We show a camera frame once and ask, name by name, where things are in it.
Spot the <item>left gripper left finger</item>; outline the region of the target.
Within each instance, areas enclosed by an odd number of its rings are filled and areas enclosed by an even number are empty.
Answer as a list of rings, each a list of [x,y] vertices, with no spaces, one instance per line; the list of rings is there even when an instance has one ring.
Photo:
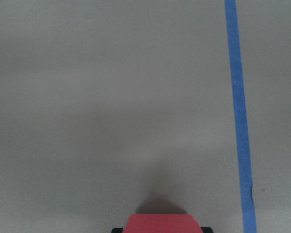
[[[113,228],[111,233],[123,233],[123,228]]]

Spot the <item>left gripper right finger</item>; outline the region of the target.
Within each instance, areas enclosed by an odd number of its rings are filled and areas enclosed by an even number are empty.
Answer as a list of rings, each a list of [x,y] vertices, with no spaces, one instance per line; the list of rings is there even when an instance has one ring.
[[[213,229],[211,227],[201,227],[203,233],[213,233]]]

